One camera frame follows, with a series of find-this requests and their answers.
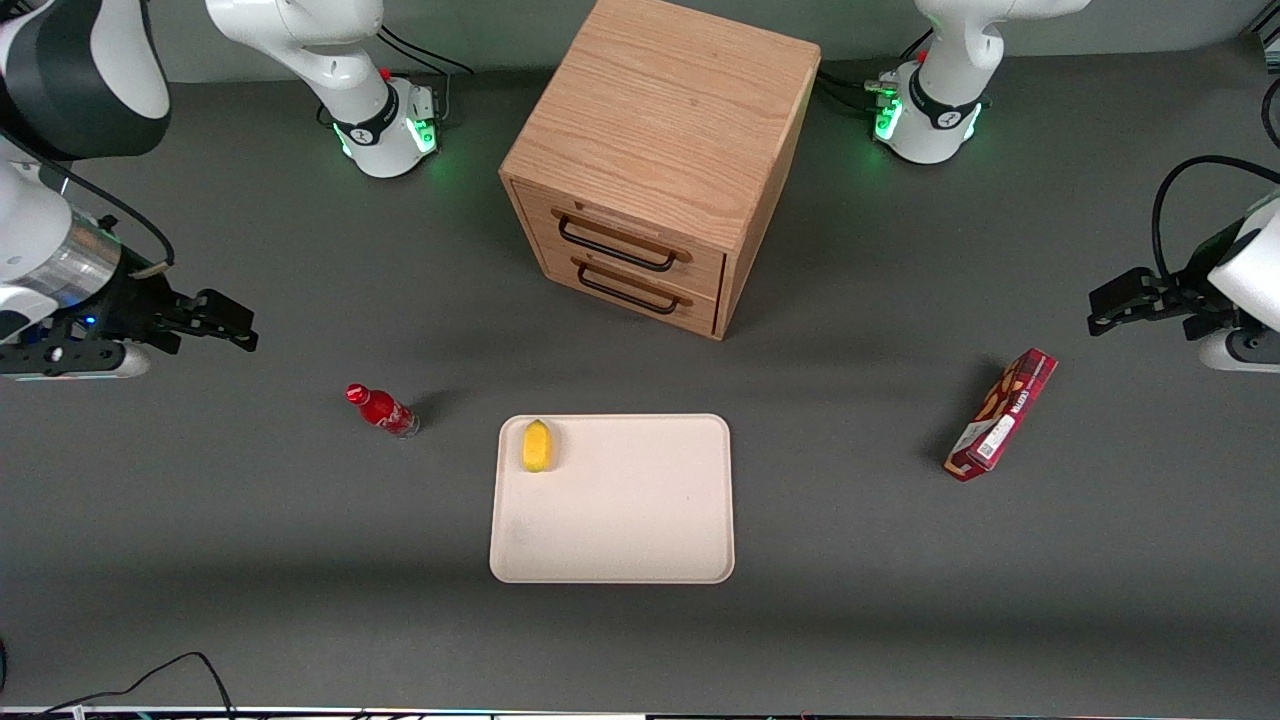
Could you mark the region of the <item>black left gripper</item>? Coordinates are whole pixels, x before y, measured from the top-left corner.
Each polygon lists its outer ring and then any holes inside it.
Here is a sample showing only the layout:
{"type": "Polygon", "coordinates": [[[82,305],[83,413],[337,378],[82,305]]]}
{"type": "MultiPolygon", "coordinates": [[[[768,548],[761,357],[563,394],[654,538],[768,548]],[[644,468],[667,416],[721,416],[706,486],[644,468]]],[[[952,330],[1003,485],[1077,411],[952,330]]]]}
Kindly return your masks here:
{"type": "Polygon", "coordinates": [[[1132,268],[1088,295],[1088,332],[1102,336],[1133,322],[1157,322],[1166,309],[1192,314],[1184,319],[1184,336],[1201,341],[1219,331],[1219,314],[1231,313],[1235,304],[1208,279],[1235,243],[1243,222],[1234,222],[1201,242],[1187,265],[1172,274],[1170,288],[1149,268],[1132,268]]]}

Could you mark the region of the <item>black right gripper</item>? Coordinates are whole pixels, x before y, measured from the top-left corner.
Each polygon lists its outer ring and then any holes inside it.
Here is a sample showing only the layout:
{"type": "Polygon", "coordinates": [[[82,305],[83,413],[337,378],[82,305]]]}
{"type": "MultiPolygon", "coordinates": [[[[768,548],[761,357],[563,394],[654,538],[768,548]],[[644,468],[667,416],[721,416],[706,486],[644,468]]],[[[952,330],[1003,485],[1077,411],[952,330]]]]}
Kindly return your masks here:
{"type": "Polygon", "coordinates": [[[84,340],[150,345],[169,355],[179,352],[184,336],[215,337],[255,352],[253,319],[252,310],[215,290],[191,299],[177,293],[164,275],[134,279],[118,270],[99,292],[32,325],[29,340],[70,337],[76,325],[84,340]]]}

